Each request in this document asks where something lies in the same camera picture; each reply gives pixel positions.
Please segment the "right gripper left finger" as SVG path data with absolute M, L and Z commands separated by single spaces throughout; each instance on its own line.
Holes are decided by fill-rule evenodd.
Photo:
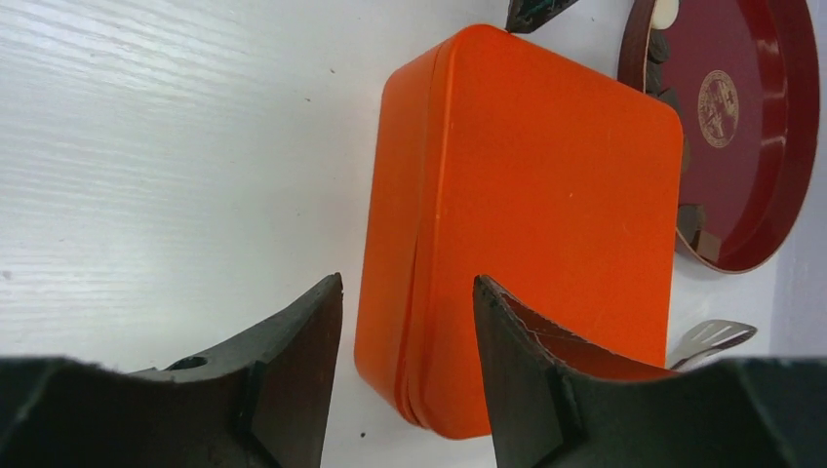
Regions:
M 339 274 L 171 366 L 1 361 L 5 467 L 317 467 L 342 328 Z

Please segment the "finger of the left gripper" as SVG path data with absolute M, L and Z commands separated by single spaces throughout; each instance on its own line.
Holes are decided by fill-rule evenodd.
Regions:
M 577 3 L 577 0 L 510 0 L 504 29 L 530 34 Z

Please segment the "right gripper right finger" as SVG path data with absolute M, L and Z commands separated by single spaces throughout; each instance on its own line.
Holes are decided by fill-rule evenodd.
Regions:
M 826 362 L 648 365 L 539 315 L 496 280 L 473 307 L 500 467 L 822 467 Z

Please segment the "orange box lid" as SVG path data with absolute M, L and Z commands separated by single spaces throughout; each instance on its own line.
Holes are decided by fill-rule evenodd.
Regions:
M 667 104 L 488 25 L 438 52 L 409 329 L 409 401 L 489 433 L 472 290 L 488 275 L 629 358 L 665 360 L 682 126 Z

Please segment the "metal tongs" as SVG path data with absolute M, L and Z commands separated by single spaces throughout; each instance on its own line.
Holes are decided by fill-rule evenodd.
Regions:
M 670 371 L 681 370 L 744 343 L 757 332 L 756 327 L 741 322 L 718 319 L 704 321 L 679 339 L 677 346 L 667 354 L 665 366 Z

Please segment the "round red tray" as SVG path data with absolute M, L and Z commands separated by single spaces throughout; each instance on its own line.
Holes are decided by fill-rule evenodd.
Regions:
M 817 41 L 804 1 L 681 1 L 655 25 L 636 1 L 617 78 L 670 105 L 684 132 L 677 249 L 740 274 L 767 262 L 802 210 L 820 125 Z

